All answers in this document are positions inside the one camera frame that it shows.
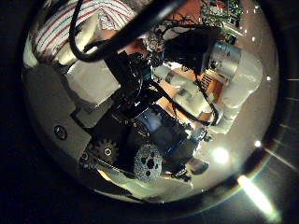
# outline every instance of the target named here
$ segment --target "person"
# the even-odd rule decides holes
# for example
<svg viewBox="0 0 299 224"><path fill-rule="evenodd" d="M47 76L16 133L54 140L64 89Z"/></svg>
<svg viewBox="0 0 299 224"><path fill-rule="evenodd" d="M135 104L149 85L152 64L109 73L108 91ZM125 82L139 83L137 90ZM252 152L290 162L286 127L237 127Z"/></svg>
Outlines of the person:
<svg viewBox="0 0 299 224"><path fill-rule="evenodd" d="M78 48L83 50L86 45L95 40L111 38L150 1L84 0L77 22L76 42ZM181 15L199 18L200 2L199 0L188 0L168 18L180 20ZM61 6L45 24L32 34L32 49L40 63L58 62L66 65L76 60L68 44L68 32L76 3L77 1L72 0ZM125 51L128 54L139 52L144 57L149 53L141 39L128 45Z"/></svg>
<svg viewBox="0 0 299 224"><path fill-rule="evenodd" d="M62 65L76 60L68 44L70 22L77 2L61 6L33 36L33 51L41 63L57 61ZM76 41L84 47L94 39L109 39L135 13L120 0L84 0L78 14Z"/></svg>

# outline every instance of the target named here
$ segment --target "wire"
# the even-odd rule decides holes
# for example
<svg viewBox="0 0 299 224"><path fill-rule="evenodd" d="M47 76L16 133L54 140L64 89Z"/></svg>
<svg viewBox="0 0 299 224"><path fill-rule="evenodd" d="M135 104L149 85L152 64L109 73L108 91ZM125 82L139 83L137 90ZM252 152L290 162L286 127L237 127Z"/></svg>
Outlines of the wire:
<svg viewBox="0 0 299 224"><path fill-rule="evenodd" d="M132 21L113 35L108 41L103 42L93 53L82 52L76 44L76 23L83 0L78 0L69 29L69 45L73 54L83 62L95 62L102 60L113 52L130 44L132 41L146 33L150 28L158 24L174 9L179 7L184 0L154 0L141 11Z"/></svg>
<svg viewBox="0 0 299 224"><path fill-rule="evenodd" d="M194 75L195 75L195 78L196 78L195 82L197 84L198 90L204 95L205 100L207 101L207 103L209 104L209 106L211 107L211 109L213 111L214 119L211 122L211 126L215 126L218 119L219 119L219 113L218 113L216 107L213 105L213 103L209 102L208 96L207 96L206 92L204 91L204 89L201 85L201 81L198 79L198 76L196 74L194 74Z"/></svg>
<svg viewBox="0 0 299 224"><path fill-rule="evenodd" d="M175 102L168 94L167 92L156 82L154 81L150 81L149 82L151 86L153 86L163 97L165 97L167 99L167 101L171 104L173 104L173 106L179 111L181 112L183 115L185 115L188 119L191 119L193 121L196 122L200 122L201 124L203 124L204 126L209 126L211 125L210 122L205 121L205 120L201 120L198 119L197 117L195 117L194 115L192 115L191 113L189 113L187 110L185 110L181 105L179 105L177 102Z"/></svg>

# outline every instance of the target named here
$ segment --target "fisheye lens view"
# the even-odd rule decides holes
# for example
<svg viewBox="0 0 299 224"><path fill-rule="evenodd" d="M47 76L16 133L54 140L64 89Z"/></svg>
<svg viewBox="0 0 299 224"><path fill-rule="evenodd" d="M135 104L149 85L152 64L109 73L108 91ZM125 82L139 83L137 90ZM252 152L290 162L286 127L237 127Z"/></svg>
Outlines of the fisheye lens view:
<svg viewBox="0 0 299 224"><path fill-rule="evenodd" d="M298 194L281 201L289 196L279 183L295 188L299 174L298 76L287 75L296 74L298 55L282 53L295 45L299 7L265 2L36 4L24 22L18 63L30 131L16 146L31 146L23 151L32 158L24 166L35 167L28 174L80 207L70 209L71 222L81 223L75 217L90 208L106 215L118 204L128 223L295 223L284 212L295 213ZM219 222L218 207L239 209ZM35 223L38 214L21 222Z"/></svg>

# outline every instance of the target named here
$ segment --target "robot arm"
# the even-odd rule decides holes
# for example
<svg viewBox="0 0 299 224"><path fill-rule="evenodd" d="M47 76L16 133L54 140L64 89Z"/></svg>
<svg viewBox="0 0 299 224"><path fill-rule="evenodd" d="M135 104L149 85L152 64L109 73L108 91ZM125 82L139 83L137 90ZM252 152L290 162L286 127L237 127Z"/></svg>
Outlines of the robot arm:
<svg viewBox="0 0 299 224"><path fill-rule="evenodd" d="M198 87L193 80L181 76L164 65L157 67L154 75L170 85L180 87L174 100L195 117L198 117L202 111L210 112L204 95L198 91Z"/></svg>

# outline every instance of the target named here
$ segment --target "black gear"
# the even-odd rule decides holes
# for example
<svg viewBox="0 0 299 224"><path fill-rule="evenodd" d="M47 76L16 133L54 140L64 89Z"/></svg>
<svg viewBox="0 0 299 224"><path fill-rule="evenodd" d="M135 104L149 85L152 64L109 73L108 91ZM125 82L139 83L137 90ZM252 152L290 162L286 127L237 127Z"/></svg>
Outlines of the black gear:
<svg viewBox="0 0 299 224"><path fill-rule="evenodd" d="M110 139L98 141L93 146L93 152L98 159L109 164L113 164L119 156L119 149L116 147L116 143L113 143Z"/></svg>

